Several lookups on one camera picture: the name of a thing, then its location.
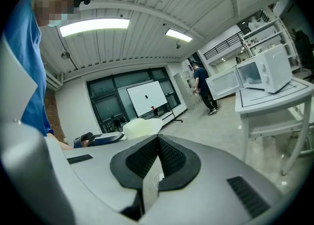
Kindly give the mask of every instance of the face mask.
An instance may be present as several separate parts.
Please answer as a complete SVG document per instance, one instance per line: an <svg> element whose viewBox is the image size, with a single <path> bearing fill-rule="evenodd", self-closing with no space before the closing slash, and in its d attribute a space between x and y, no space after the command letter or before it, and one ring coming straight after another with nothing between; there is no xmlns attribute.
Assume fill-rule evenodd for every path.
<svg viewBox="0 0 314 225"><path fill-rule="evenodd" d="M61 14L61 20L49 20L48 26L54 27L54 26L60 26L62 24L62 21L68 20L68 14Z"/></svg>

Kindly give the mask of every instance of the microwave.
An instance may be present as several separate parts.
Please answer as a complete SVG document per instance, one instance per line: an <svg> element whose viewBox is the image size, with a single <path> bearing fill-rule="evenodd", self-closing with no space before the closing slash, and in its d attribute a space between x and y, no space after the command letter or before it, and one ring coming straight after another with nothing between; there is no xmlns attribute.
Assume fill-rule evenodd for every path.
<svg viewBox="0 0 314 225"><path fill-rule="evenodd" d="M207 78L206 82L216 100L244 87L275 93L291 79L288 55L280 44Z"/></svg>

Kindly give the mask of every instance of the blue shirt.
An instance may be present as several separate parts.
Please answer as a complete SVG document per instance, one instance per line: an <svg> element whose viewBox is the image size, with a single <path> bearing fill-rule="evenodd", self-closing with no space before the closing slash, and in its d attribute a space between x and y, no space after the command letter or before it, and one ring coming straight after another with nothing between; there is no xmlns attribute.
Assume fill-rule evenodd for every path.
<svg viewBox="0 0 314 225"><path fill-rule="evenodd" d="M46 73L39 50L41 32L31 8L31 0L19 1L4 28L4 35L22 67L38 85L21 122L35 127L44 136L48 132L53 134L44 105Z"/></svg>
<svg viewBox="0 0 314 225"><path fill-rule="evenodd" d="M208 78L206 69L198 67L194 72L194 78L198 78L198 88L201 89L201 92L209 91L209 87L205 81Z"/></svg>

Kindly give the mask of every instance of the black t-shirt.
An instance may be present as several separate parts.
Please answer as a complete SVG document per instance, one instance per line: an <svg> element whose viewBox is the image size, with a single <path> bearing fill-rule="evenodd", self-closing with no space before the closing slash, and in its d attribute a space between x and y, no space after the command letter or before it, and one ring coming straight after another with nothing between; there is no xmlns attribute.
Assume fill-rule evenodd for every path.
<svg viewBox="0 0 314 225"><path fill-rule="evenodd" d="M194 72L194 78L199 78L198 88L201 89L201 91L209 90L208 85L205 81L205 79L208 78L206 69L198 67Z"/></svg>

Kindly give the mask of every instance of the fluorescent light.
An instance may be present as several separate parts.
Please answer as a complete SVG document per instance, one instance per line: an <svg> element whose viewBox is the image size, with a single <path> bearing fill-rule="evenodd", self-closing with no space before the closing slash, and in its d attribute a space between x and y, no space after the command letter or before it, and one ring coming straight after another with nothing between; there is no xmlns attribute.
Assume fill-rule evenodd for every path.
<svg viewBox="0 0 314 225"><path fill-rule="evenodd" d="M189 42L190 40L192 40L191 37L189 37L185 34L182 34L180 32L174 31L172 29L168 29L168 31L166 32L166 35L181 39L181 40L186 41L186 42Z"/></svg>
<svg viewBox="0 0 314 225"><path fill-rule="evenodd" d="M92 19L87 21L81 21L77 23L68 24L66 26L60 27L61 35L67 36L70 34L75 34L79 32L104 29L104 28L128 28L130 20L129 19Z"/></svg>

